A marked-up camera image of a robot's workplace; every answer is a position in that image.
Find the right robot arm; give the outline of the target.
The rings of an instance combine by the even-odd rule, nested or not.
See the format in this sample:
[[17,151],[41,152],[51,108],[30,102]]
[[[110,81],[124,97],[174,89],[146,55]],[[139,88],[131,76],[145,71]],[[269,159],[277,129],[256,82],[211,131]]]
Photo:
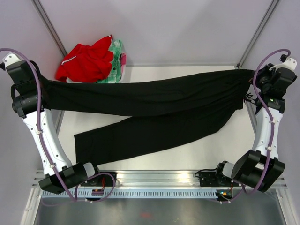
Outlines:
[[278,129],[285,111],[287,88],[295,82],[297,62],[268,64],[255,72],[252,81],[255,94],[255,139],[251,150],[236,163],[219,163],[214,181],[220,186],[232,179],[254,190],[265,192],[280,177],[285,164],[278,159]]

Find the black trousers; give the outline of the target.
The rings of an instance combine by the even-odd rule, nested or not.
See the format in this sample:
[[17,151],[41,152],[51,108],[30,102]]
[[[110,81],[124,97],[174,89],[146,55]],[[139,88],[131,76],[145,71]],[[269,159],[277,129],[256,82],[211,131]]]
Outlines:
[[50,81],[47,109],[123,116],[75,135],[78,163],[111,163],[178,147],[218,132],[250,87],[254,71],[224,70],[117,84]]

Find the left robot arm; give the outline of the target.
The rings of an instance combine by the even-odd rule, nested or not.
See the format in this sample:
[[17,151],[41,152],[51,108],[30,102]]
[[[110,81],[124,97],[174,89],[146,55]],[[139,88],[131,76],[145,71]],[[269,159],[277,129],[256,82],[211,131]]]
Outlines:
[[3,62],[14,84],[11,86],[12,108],[22,118],[36,143],[45,178],[42,190],[60,194],[83,182],[97,186],[102,174],[92,163],[75,165],[66,156],[53,124],[52,112],[43,107],[42,89],[36,69],[24,60]]

